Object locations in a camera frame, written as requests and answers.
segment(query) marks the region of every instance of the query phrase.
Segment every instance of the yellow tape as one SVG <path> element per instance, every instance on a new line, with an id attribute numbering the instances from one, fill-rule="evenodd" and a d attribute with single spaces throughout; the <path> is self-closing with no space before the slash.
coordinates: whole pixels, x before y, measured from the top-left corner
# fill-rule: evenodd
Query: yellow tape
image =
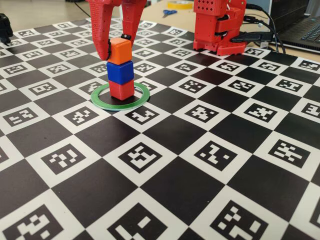
<path id="1" fill-rule="evenodd" d="M 168 2 L 169 9 L 192 9 L 193 4 L 190 1 L 169 1 Z"/>

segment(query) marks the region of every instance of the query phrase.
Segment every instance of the cube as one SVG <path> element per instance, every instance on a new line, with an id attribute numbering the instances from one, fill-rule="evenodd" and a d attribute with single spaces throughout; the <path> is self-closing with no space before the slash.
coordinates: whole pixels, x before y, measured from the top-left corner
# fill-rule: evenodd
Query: cube
<path id="1" fill-rule="evenodd" d="M 134 63 L 127 61 L 123 64 L 116 65 L 111 62 L 106 64 L 108 79 L 117 84 L 125 84 L 134 79 Z"/>
<path id="2" fill-rule="evenodd" d="M 135 94 L 134 80 L 118 84 L 109 80 L 110 95 L 121 101 L 133 96 Z"/>
<path id="3" fill-rule="evenodd" d="M 131 41 L 121 37 L 115 37 L 110 40 L 111 55 L 109 63 L 121 65 L 132 59 Z"/>

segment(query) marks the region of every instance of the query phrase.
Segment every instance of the scissors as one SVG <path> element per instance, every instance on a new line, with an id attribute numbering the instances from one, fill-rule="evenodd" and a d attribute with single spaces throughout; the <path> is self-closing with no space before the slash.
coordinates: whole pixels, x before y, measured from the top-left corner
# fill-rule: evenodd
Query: scissors
<path id="1" fill-rule="evenodd" d="M 163 10 L 163 13 L 164 13 L 163 18 L 165 18 L 166 16 L 169 16 L 171 14 L 176 14 L 177 11 L 176 10 Z"/>

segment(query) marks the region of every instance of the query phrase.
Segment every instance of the green ring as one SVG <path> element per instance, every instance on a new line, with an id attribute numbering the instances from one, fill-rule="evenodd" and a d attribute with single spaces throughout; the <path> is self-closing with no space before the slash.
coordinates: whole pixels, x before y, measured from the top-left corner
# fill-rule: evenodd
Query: green ring
<path id="1" fill-rule="evenodd" d="M 142 91 L 142 97 L 135 102 L 132 102 L 129 104 L 123 104 L 123 105 L 112 105 L 112 104 L 105 103 L 104 101 L 101 101 L 99 98 L 99 94 L 103 90 L 109 88 L 109 83 L 107 83 L 105 85 L 99 86 L 93 91 L 93 93 L 91 94 L 92 103 L 96 105 L 98 108 L 109 110 L 109 111 L 123 111 L 123 110 L 138 108 L 142 106 L 146 101 L 148 101 L 148 99 L 150 98 L 150 91 L 145 85 L 138 82 L 134 83 L 134 87 Z"/>

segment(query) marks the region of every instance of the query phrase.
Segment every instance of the cable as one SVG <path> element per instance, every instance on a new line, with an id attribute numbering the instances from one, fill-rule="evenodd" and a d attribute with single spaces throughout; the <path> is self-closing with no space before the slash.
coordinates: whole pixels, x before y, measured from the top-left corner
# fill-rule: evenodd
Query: cable
<path id="1" fill-rule="evenodd" d="M 82 12 L 84 12 L 89 18 L 91 18 L 91 16 L 90 16 L 85 10 L 83 10 L 75 1 L 74 1 L 74 4 L 75 4 Z"/>

